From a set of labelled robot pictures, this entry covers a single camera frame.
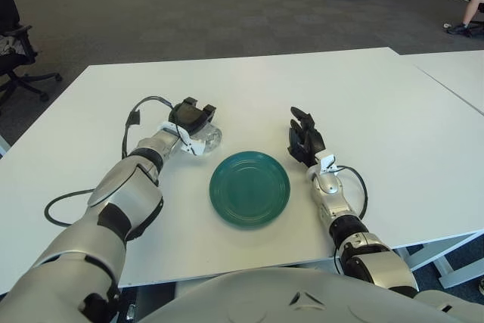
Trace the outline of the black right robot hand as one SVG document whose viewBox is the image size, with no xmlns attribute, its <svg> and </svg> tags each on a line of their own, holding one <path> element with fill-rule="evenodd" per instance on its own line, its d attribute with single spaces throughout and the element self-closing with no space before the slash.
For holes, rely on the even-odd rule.
<svg viewBox="0 0 484 323">
<path fill-rule="evenodd" d="M 290 156 L 309 169 L 314 168 L 318 174 L 337 172 L 335 156 L 324 154 L 326 150 L 324 140 L 321 133 L 315 128 L 312 115 L 297 107 L 291 107 L 290 112 L 294 116 L 290 121 L 287 148 Z"/>
</svg>

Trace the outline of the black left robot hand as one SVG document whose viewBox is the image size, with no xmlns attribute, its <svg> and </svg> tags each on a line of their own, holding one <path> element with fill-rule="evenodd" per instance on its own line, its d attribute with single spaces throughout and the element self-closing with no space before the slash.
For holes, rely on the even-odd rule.
<svg viewBox="0 0 484 323">
<path fill-rule="evenodd" d="M 216 107 L 207 104 L 197 107 L 197 100 L 191 97 L 172 107 L 169 119 L 159 130 L 178 137 L 180 149 L 186 153 L 200 156 L 216 149 L 222 139 L 220 129 L 212 124 Z"/>
</svg>

